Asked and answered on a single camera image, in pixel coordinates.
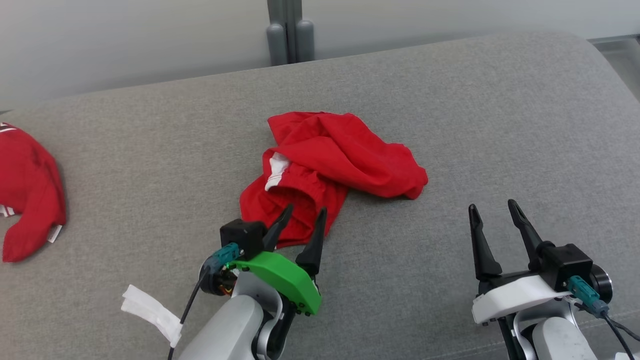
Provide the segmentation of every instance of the gray floor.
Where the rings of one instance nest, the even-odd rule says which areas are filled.
[[[622,81],[640,101],[640,44],[636,38],[619,40],[594,40]]]

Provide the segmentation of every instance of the green plastic part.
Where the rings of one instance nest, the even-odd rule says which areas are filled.
[[[248,271],[294,302],[302,313],[317,314],[322,298],[313,280],[300,266],[284,256],[265,251],[249,261],[233,260],[231,265],[245,271],[248,268]]]

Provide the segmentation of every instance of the red garment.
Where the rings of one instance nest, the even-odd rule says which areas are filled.
[[[0,204],[21,213],[4,236],[2,260],[22,261],[47,241],[52,225],[67,222],[54,158],[24,131],[0,123]]]
[[[383,142],[353,114],[285,113],[269,126],[278,146],[262,155],[263,174],[240,195],[240,210],[269,226],[293,203],[279,247],[308,242],[323,206],[328,233],[349,188],[416,199],[429,181],[409,149]]]

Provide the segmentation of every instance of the white wall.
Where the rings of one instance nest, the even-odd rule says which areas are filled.
[[[638,0],[302,0],[302,8],[314,23],[317,59],[505,29],[640,33]]]
[[[561,29],[640,33],[638,0],[302,0],[317,58]],[[269,65],[266,0],[0,0],[0,111]]]
[[[0,111],[269,66],[265,1],[0,0]]]

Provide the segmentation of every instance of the cable connector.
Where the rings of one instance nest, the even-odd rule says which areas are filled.
[[[600,300],[598,294],[583,278],[571,276],[566,282],[566,288],[582,301],[588,311],[597,318],[604,318],[603,313],[609,312],[609,305]]]
[[[213,253],[213,255],[209,256],[202,264],[203,268],[209,267],[209,273],[215,274],[222,269],[222,267],[230,263],[231,261],[239,258],[241,255],[241,250],[236,243],[229,243],[228,245],[222,247],[220,250]]]

